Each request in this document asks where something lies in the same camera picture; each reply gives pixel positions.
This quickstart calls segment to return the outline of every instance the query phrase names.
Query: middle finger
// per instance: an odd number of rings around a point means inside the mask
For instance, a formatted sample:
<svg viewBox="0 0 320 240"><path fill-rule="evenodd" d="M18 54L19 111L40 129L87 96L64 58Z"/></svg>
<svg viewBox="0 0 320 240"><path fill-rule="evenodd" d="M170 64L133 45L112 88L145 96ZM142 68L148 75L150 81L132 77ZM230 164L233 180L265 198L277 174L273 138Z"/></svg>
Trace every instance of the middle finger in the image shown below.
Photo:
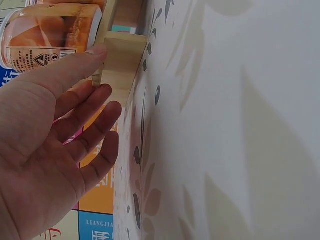
<svg viewBox="0 0 320 240"><path fill-rule="evenodd" d="M101 108L112 93L109 85L97 88L83 103L52 125L52 131L61 143L65 143Z"/></svg>

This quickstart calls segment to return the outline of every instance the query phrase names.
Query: finger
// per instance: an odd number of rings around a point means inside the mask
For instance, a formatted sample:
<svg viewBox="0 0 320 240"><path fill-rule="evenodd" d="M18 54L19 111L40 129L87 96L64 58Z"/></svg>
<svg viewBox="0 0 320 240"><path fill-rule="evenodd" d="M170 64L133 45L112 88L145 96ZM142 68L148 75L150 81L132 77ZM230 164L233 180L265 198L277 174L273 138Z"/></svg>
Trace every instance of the finger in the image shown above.
<svg viewBox="0 0 320 240"><path fill-rule="evenodd" d="M55 104L54 120L63 117L76 106L83 103L95 89L91 81L85 81L81 85L70 88L70 90L62 94Z"/></svg>
<svg viewBox="0 0 320 240"><path fill-rule="evenodd" d="M115 131L109 131L103 141L100 153L89 165L80 168L85 191L94 188L115 165L119 154L119 135Z"/></svg>
<svg viewBox="0 0 320 240"><path fill-rule="evenodd" d="M81 129L110 97L112 89L108 84L97 88L88 99L64 118L52 125L52 131L61 143L65 143Z"/></svg>
<svg viewBox="0 0 320 240"><path fill-rule="evenodd" d="M27 71L15 81L26 81L41 86L58 99L80 80L90 77L106 57L106 46L99 44L85 53L70 54L49 65Z"/></svg>
<svg viewBox="0 0 320 240"><path fill-rule="evenodd" d="M110 102L87 130L65 145L66 150L76 163L79 163L86 155L92 152L105 138L121 116L121 112L120 103L116 101Z"/></svg>

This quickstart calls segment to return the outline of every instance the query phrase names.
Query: wallpaper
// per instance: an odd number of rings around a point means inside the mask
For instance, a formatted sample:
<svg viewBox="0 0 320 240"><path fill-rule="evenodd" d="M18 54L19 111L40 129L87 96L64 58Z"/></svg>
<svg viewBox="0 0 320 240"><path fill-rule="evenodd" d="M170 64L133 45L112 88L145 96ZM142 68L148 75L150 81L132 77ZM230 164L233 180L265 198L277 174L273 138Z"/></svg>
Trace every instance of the wallpaper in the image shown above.
<svg viewBox="0 0 320 240"><path fill-rule="evenodd" d="M119 240L317 240L318 1L150 0Z"/></svg>

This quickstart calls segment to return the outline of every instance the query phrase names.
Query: wooden shelf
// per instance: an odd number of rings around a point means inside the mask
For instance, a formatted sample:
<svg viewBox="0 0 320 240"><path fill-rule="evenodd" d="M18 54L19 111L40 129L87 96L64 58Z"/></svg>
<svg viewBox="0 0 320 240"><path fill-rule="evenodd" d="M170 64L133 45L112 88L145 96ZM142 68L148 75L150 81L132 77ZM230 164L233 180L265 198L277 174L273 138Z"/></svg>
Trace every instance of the wooden shelf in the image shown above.
<svg viewBox="0 0 320 240"><path fill-rule="evenodd" d="M137 27L143 0L108 0L98 29L96 44L105 43L108 57L92 76L92 84L112 87L110 101L124 107L144 54L147 37L111 31L113 25Z"/></svg>

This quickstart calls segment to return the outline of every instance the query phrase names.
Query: hand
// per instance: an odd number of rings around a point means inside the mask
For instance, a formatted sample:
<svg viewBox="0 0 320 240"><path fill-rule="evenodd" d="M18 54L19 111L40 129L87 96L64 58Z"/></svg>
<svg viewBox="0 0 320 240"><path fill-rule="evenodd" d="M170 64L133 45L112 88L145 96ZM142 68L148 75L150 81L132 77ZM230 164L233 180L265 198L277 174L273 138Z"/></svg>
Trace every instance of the hand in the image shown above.
<svg viewBox="0 0 320 240"><path fill-rule="evenodd" d="M53 227L114 166L119 136L110 130L121 115L118 102L110 102L86 131L63 145L111 95L109 85L94 88L90 81L69 90L106 57L105 46L95 46L0 88L1 240L29 240ZM100 154L79 169L103 139Z"/></svg>

